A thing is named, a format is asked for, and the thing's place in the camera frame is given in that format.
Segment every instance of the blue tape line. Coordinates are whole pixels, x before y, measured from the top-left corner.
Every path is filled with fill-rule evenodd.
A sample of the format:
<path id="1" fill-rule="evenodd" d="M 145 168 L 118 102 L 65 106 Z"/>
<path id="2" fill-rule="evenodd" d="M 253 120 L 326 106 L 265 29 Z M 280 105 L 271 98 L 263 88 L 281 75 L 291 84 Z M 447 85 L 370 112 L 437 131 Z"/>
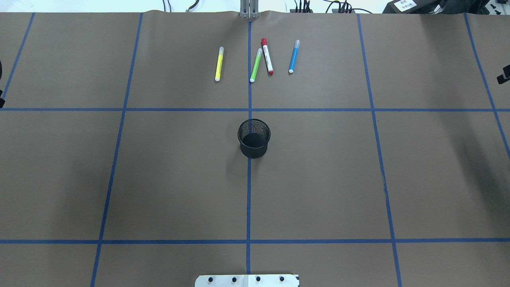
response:
<path id="1" fill-rule="evenodd" d="M 105 234 L 106 218 L 108 216 L 108 207 L 110 205 L 110 195 L 112 193 L 113 178 L 115 176 L 115 168 L 117 166 L 117 158 L 119 155 L 120 139 L 122 138 L 122 130 L 124 128 L 126 109 L 128 107 L 131 79 L 133 77 L 133 69 L 135 68 L 136 51 L 138 49 L 138 40 L 140 38 L 140 30 L 142 28 L 142 19 L 143 19 L 143 13 L 140 13 L 140 18 L 138 19 L 138 29 L 137 29 L 136 38 L 135 38 L 135 47 L 133 48 L 133 56 L 131 58 L 131 67 L 130 67 L 130 71 L 129 71 L 129 77 L 127 79 L 126 93 L 124 96 L 124 106 L 123 106 L 122 115 L 120 117 L 119 132 L 117 134 L 117 143 L 115 145 L 115 153 L 113 155 L 112 170 L 110 172 L 110 181 L 108 183 L 108 191 L 106 194 L 105 208 L 103 210 L 103 219 L 101 221 L 101 229 L 99 231 L 99 242 L 97 243 L 96 257 L 95 257 L 95 261 L 94 261 L 94 269 L 92 270 L 92 279 L 90 281 L 90 287 L 94 287 L 94 285 L 95 285 L 95 279 L 96 279 L 96 275 L 97 275 L 97 267 L 99 266 L 99 257 L 101 255 L 101 245 L 102 245 L 102 241 L 103 241 L 103 236 Z"/>
<path id="2" fill-rule="evenodd" d="M 104 111 L 123 111 L 122 108 L 3 108 L 0 111 L 43 111 L 43 112 L 104 112 Z"/>
<path id="3" fill-rule="evenodd" d="M 246 244 L 246 240 L 103 240 L 103 244 L 167 244 L 167 245 L 200 245 L 200 244 Z"/>
<path id="4" fill-rule="evenodd" d="M 37 240 L 37 239 L 7 239 L 0 240 L 0 244 L 97 244 L 97 240 Z"/>
<path id="5" fill-rule="evenodd" d="M 255 112 L 369 112 L 368 108 L 254 108 Z"/>
<path id="6" fill-rule="evenodd" d="M 375 108 L 376 112 L 492 112 L 492 109 Z"/>
<path id="7" fill-rule="evenodd" d="M 365 43 L 363 40 L 363 29 L 361 27 L 361 18 L 360 15 L 357 14 L 358 17 L 358 30 L 360 32 L 360 42 L 361 42 L 361 50 L 363 54 L 363 64 L 365 66 L 365 78 L 367 80 L 367 88 L 368 88 L 368 98 L 370 99 L 370 108 L 372 109 L 372 122 L 374 125 L 374 133 L 375 133 L 375 142 L 377 144 L 377 154 L 379 156 L 379 167 L 382 174 L 382 182 L 384 185 L 384 193 L 386 196 L 386 212 L 388 214 L 388 223 L 390 225 L 390 236 L 392 239 L 392 247 L 393 247 L 393 259 L 395 260 L 395 272 L 397 276 L 397 283 L 399 287 L 402 287 L 402 279 L 400 277 L 400 264 L 398 262 L 398 253 L 397 253 L 397 244 L 395 243 L 395 231 L 393 228 L 393 219 L 391 216 L 391 207 L 390 207 L 390 196 L 388 194 L 388 185 L 386 183 L 386 173 L 384 170 L 384 162 L 383 162 L 383 153 L 381 151 L 381 145 L 379 140 L 379 130 L 377 129 L 377 119 L 375 117 L 375 108 L 374 108 L 374 99 L 372 96 L 372 86 L 370 84 L 370 76 L 368 73 L 368 63 L 367 63 L 367 55 L 365 52 Z"/>
<path id="8" fill-rule="evenodd" d="M 248 22 L 248 118 L 252 117 L 250 73 L 251 73 L 251 21 Z"/>
<path id="9" fill-rule="evenodd" d="M 123 111 L 123 108 L 3 108 L 2 111 Z M 371 112 L 371 108 L 127 108 L 132 112 Z M 374 108 L 376 112 L 494 112 L 494 109 Z M 510 112 L 510 109 L 496 109 Z"/>
<path id="10" fill-rule="evenodd" d="M 510 238 L 409 238 L 396 239 L 396 243 L 462 243 L 510 242 Z"/>
<path id="11" fill-rule="evenodd" d="M 102 245 L 203 245 L 203 244 L 390 244 L 404 243 L 486 243 L 510 242 L 507 237 L 481 238 L 401 238 L 401 239 L 219 239 L 219 240 L 102 240 Z M 98 244 L 99 240 L 6 239 L 0 244 Z"/>
<path id="12" fill-rule="evenodd" d="M 251 21 L 248 22 L 248 118 L 252 118 L 251 105 Z M 246 179 L 246 274 L 251 273 L 251 158 L 248 158 Z"/>
<path id="13" fill-rule="evenodd" d="M 23 47 L 25 47 L 25 42 L 27 41 L 27 37 L 29 36 L 30 28 L 32 27 L 32 23 L 34 22 L 35 12 L 32 13 L 32 17 L 30 17 L 29 25 L 27 26 L 27 30 L 25 31 L 25 35 L 23 36 L 23 41 L 21 41 L 21 45 L 18 50 L 18 54 L 16 55 L 16 59 L 14 60 L 14 64 L 12 65 L 11 73 L 9 74 L 9 78 L 7 79 L 7 83 L 5 84 L 4 94 L 2 95 L 3 99 L 7 96 L 7 92 L 9 91 L 9 86 L 11 85 L 12 77 L 14 76 L 14 71 L 18 66 L 19 57 L 21 56 L 21 52 L 23 51 Z"/>
<path id="14" fill-rule="evenodd" d="M 391 243 L 391 239 L 256 239 L 252 244 L 369 244 Z"/>
<path id="15" fill-rule="evenodd" d="M 496 118 L 496 123 L 498 124 L 499 132 L 501 133 L 501 138 L 503 139 L 503 144 L 505 145 L 506 154 L 510 158 L 510 148 L 508 147 L 508 142 L 506 141 L 505 132 L 503 131 L 503 127 L 499 120 L 498 112 L 496 110 L 496 105 L 494 104 L 494 100 L 492 99 L 491 91 L 489 90 L 489 85 L 487 84 L 487 79 L 485 78 L 485 73 L 483 72 L 483 68 L 480 63 L 480 59 L 478 57 L 478 53 L 476 51 L 475 42 L 473 40 L 473 35 L 471 34 L 471 27 L 469 26 L 468 14 L 464 13 L 464 20 L 466 21 L 466 28 L 468 29 L 469 40 L 471 41 L 471 48 L 473 48 L 473 53 L 475 55 L 476 64 L 478 65 L 478 69 L 480 70 L 481 78 L 483 80 L 483 84 L 485 85 L 485 90 L 487 91 L 487 96 L 489 97 L 489 101 L 491 102 L 492 110 L 494 111 L 494 117 Z"/>
<path id="16" fill-rule="evenodd" d="M 127 108 L 127 111 L 247 112 L 246 108 Z"/>

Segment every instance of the cable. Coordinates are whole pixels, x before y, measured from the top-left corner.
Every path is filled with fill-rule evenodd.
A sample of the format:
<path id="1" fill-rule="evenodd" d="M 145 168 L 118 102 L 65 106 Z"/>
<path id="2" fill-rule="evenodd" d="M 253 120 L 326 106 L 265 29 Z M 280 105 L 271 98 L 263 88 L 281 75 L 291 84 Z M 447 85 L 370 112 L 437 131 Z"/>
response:
<path id="1" fill-rule="evenodd" d="M 350 13 L 352 10 L 361 10 L 361 11 L 365 11 L 365 12 L 368 12 L 370 14 L 373 14 L 372 12 L 368 11 L 368 10 L 365 10 L 365 9 L 361 9 L 361 8 L 352 8 L 352 9 L 348 9 L 348 10 L 345 10 L 345 13 Z"/>
<path id="2" fill-rule="evenodd" d="M 482 2 L 483 2 L 483 0 L 480 0 L 480 4 L 478 4 L 478 9 L 476 10 L 476 14 L 478 14 L 480 12 Z"/>
<path id="3" fill-rule="evenodd" d="M 287 9 L 287 2 L 285 0 L 283 0 L 284 2 L 284 5 L 285 5 L 285 13 L 289 12 L 288 9 Z"/>
<path id="4" fill-rule="evenodd" d="M 326 2 L 330 2 L 330 3 L 329 3 L 329 6 L 327 7 L 325 13 L 327 13 L 329 11 L 329 8 L 331 7 L 331 5 L 333 5 L 333 3 L 338 3 L 338 10 L 340 10 L 340 5 L 341 5 L 340 1 L 326 1 Z"/>
<path id="5" fill-rule="evenodd" d="M 190 7 L 186 10 L 186 12 L 189 12 L 191 9 L 195 8 L 195 7 L 198 5 L 198 1 L 200 1 L 200 0 L 196 0 L 196 1 L 195 1 L 195 4 L 191 5 L 191 6 L 190 6 Z"/>

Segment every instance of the black mesh pen holder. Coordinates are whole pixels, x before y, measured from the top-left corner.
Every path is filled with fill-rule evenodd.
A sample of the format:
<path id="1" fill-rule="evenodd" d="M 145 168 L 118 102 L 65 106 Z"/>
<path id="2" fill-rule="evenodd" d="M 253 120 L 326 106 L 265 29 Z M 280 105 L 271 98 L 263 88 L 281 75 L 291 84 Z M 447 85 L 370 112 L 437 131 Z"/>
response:
<path id="1" fill-rule="evenodd" d="M 241 143 L 241 152 L 248 158 L 262 157 L 267 151 L 271 130 L 260 119 L 251 118 L 244 121 L 237 131 Z"/>

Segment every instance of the black object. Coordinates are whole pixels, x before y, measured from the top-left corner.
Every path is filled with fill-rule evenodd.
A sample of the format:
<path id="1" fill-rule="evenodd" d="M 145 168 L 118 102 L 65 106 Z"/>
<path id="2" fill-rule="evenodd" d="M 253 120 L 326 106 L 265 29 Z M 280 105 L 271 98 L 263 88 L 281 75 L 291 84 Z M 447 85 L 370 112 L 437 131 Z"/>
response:
<path id="1" fill-rule="evenodd" d="M 489 0 L 413 0 L 416 6 L 400 11 L 395 5 L 401 1 L 404 0 L 393 0 L 386 4 L 383 13 L 428 14 L 434 12 L 434 9 L 439 5 L 442 11 L 435 14 L 487 14 L 485 5 L 489 3 Z"/>
<path id="2" fill-rule="evenodd" d="M 248 158 L 262 157 L 267 151 L 271 130 L 260 119 L 251 118 L 244 121 L 237 131 L 241 152 Z"/>
<path id="3" fill-rule="evenodd" d="M 419 14 L 425 14 L 425 13 L 432 12 L 434 10 L 434 8 L 439 4 L 438 0 L 413 0 L 414 4 L 416 4 L 416 5 L 414 5 L 414 6 L 411 5 L 410 8 L 407 8 L 406 10 L 401 11 L 396 6 L 401 1 L 403 1 L 403 0 L 393 0 L 393 1 L 389 2 L 388 4 L 386 4 L 386 7 L 383 10 L 383 14 L 410 14 L 414 11 L 421 10 L 421 9 L 425 9 L 426 12 L 425 11 L 419 12 Z M 410 4 L 412 4 L 411 1 L 407 0 L 402 5 L 406 6 L 406 5 L 410 5 Z"/>
<path id="4" fill-rule="evenodd" d="M 186 12 L 189 12 L 191 9 L 195 8 L 195 7 L 198 5 L 198 2 L 199 2 L 199 1 L 200 1 L 200 0 L 196 0 L 196 1 L 195 1 L 195 3 L 194 3 L 193 5 L 191 5 L 191 6 L 190 6 L 190 7 L 186 10 Z"/>
<path id="5" fill-rule="evenodd" d="M 0 61 L 0 79 L 2 79 L 2 61 Z M 2 96 L 3 93 L 4 91 L 0 90 L 0 97 Z M 4 104 L 5 100 L 0 98 L 0 109 L 4 107 Z"/>
<path id="6" fill-rule="evenodd" d="M 503 74 L 497 77 L 498 84 L 503 84 L 510 81 L 510 65 L 503 68 Z"/>

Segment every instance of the label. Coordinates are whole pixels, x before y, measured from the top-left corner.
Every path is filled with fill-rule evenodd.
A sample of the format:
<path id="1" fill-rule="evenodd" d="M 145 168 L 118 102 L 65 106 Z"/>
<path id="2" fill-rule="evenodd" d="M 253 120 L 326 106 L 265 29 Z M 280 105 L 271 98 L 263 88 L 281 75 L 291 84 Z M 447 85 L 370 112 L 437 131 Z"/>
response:
<path id="1" fill-rule="evenodd" d="M 397 9 L 400 10 L 401 12 L 404 12 L 416 6 L 416 3 L 414 3 L 413 0 L 400 0 L 393 4 L 395 4 L 395 7 L 397 7 Z"/>
<path id="2" fill-rule="evenodd" d="M 264 58 L 266 58 L 267 70 L 272 71 L 273 64 L 271 63 L 271 58 L 269 57 L 269 49 L 267 48 L 267 45 L 262 46 L 262 49 L 264 50 Z"/>

